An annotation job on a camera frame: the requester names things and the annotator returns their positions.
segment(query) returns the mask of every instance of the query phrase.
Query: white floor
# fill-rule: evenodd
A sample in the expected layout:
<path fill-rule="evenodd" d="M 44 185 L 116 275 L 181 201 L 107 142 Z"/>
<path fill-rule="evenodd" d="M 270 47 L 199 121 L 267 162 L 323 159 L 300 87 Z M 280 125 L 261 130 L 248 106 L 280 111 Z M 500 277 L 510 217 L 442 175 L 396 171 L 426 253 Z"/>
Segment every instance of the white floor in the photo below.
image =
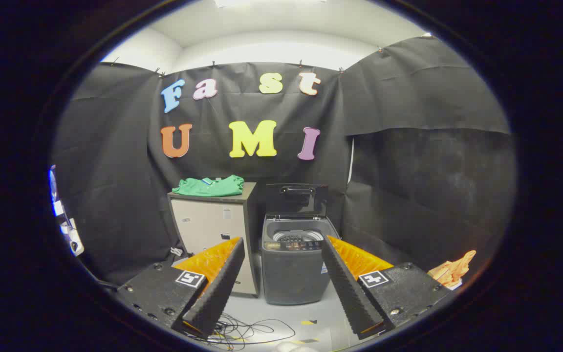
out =
<path fill-rule="evenodd" d="M 224 312 L 248 325 L 262 321 L 260 324 L 274 329 L 274 332 L 270 332 L 271 330 L 266 327 L 258 327 L 263 331 L 247 331 L 247 328 L 239 328 L 238 331 L 227 336 L 234 344 L 234 351 L 270 352 L 277 344 L 290 341 L 297 345 L 313 348 L 318 352 L 332 352 L 360 343 L 357 336 L 351 331 L 338 294 L 331 282 L 319 302 L 299 306 L 275 306 L 269 305 L 264 300 L 264 290 L 262 280 L 260 280 L 258 298 L 232 295 L 227 301 Z M 295 336 L 291 336 L 292 330 L 284 323 L 265 319 L 283 321 L 295 330 Z M 254 345 L 243 345 L 243 343 L 254 343 Z M 216 347 L 228 350 L 228 345 L 216 345 Z"/>

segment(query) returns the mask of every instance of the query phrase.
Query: foam letter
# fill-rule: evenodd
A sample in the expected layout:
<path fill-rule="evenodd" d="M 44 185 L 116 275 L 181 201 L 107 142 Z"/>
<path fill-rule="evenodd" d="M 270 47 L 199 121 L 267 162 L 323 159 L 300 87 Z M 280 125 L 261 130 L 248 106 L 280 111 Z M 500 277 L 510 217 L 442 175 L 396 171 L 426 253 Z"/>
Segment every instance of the foam letter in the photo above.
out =
<path fill-rule="evenodd" d="M 277 126 L 277 122 L 264 120 L 255 129 L 255 133 L 251 133 L 244 121 L 230 123 L 230 129 L 234 132 L 230 157 L 242 158 L 244 156 L 241 144 L 244 145 L 244 149 L 249 156 L 252 156 L 258 143 L 260 144 L 258 156 L 276 156 L 277 150 L 273 147 L 273 129 L 275 126 Z"/>
<path fill-rule="evenodd" d="M 281 74 L 265 73 L 260 77 L 260 91 L 264 94 L 279 93 L 282 91 L 282 76 Z"/>
<path fill-rule="evenodd" d="M 319 91 L 312 88 L 314 83 L 320 84 L 319 78 L 317 78 L 317 74 L 313 72 L 302 72 L 299 73 L 301 76 L 301 82 L 299 82 L 299 90 L 304 92 L 308 95 L 316 95 Z"/>
<path fill-rule="evenodd" d="M 320 131 L 313 129 L 312 127 L 306 127 L 303 129 L 303 132 L 305 133 L 305 138 L 303 139 L 303 149 L 301 149 L 301 153 L 297 154 L 297 156 L 301 160 L 313 160 L 314 145 L 317 142 L 317 137 L 319 136 Z"/>
<path fill-rule="evenodd" d="M 197 89 L 193 94 L 194 100 L 199 100 L 203 98 L 212 98 L 217 93 L 217 81 L 212 78 L 203 80 L 195 86 Z"/>
<path fill-rule="evenodd" d="M 165 98 L 165 113 L 168 113 L 179 105 L 178 99 L 181 97 L 180 87 L 184 84 L 184 80 L 179 80 L 162 91 L 161 94 Z"/>
<path fill-rule="evenodd" d="M 179 149 L 173 147 L 173 132 L 175 131 L 174 126 L 164 127 L 160 130 L 162 133 L 162 150 L 165 155 L 169 158 L 181 158 L 188 151 L 190 146 L 190 129 L 192 129 L 190 123 L 184 123 L 179 125 L 179 130 L 181 131 L 181 146 Z"/>

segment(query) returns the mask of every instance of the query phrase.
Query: orange cloth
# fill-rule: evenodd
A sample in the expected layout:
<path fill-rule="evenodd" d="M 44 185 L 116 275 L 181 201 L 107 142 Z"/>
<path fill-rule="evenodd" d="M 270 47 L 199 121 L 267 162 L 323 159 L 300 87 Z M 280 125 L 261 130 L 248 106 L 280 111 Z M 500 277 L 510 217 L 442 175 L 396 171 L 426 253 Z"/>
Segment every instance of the orange cloth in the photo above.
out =
<path fill-rule="evenodd" d="M 462 259 L 454 262 L 446 261 L 445 263 L 442 263 L 441 265 L 438 265 L 429 270 L 427 274 L 429 274 L 434 280 L 438 281 L 444 286 L 455 286 L 459 283 L 462 276 L 464 276 L 464 274 L 468 272 L 469 263 L 471 262 L 475 254 L 475 250 L 470 250 L 469 252 L 464 254 Z"/>

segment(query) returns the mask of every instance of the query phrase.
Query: green shirt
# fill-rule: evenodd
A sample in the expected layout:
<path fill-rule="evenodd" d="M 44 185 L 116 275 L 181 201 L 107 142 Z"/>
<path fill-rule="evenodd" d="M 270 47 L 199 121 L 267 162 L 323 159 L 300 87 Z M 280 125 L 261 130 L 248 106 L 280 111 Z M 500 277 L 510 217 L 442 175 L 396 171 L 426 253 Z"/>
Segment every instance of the green shirt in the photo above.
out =
<path fill-rule="evenodd" d="M 220 181 L 213 181 L 209 178 L 203 180 L 187 178 L 179 180 L 179 187 L 174 188 L 173 193 L 197 197 L 239 196 L 242 194 L 243 185 L 244 179 L 236 175 Z"/>

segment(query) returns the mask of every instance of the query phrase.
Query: orange letter u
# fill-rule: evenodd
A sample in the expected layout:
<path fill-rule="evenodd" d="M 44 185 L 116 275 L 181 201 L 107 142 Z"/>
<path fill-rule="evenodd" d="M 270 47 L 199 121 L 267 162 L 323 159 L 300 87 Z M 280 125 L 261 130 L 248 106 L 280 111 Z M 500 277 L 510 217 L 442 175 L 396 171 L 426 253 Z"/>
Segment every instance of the orange letter u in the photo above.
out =
<path fill-rule="evenodd" d="M 192 124 L 184 123 L 179 125 L 179 130 L 181 131 L 181 146 L 179 149 L 173 147 L 173 132 L 175 132 L 174 126 L 164 127 L 160 130 L 162 133 L 162 150 L 165 155 L 169 158 L 181 158 L 188 151 L 190 145 L 190 129 L 192 129 Z"/>

